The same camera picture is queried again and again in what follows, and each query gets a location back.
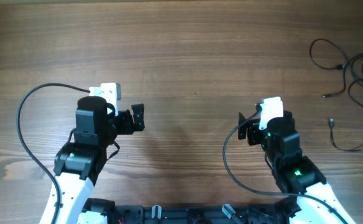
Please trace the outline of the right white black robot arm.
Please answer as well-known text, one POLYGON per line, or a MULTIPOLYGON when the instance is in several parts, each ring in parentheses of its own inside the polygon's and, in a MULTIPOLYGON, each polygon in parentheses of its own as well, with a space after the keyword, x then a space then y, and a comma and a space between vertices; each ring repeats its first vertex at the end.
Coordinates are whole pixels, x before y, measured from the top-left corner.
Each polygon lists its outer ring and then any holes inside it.
POLYGON ((336 198, 324 174, 303 155, 292 113, 271 119, 264 130, 260 119, 239 113, 238 139, 262 146, 277 187, 288 196, 275 204, 275 223, 354 223, 336 198))

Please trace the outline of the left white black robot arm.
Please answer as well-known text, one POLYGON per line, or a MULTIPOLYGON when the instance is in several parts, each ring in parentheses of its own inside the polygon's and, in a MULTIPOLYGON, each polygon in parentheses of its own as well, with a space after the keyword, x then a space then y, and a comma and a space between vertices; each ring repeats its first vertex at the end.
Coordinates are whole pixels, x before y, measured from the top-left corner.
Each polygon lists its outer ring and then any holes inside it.
POLYGON ((73 142, 66 143, 55 156, 55 179, 59 189, 52 189, 41 218, 51 223, 59 206, 56 223, 123 223, 115 203, 91 198, 99 173, 110 159, 108 146, 118 135, 143 131, 144 105, 115 113, 114 106, 99 96, 78 100, 73 142))

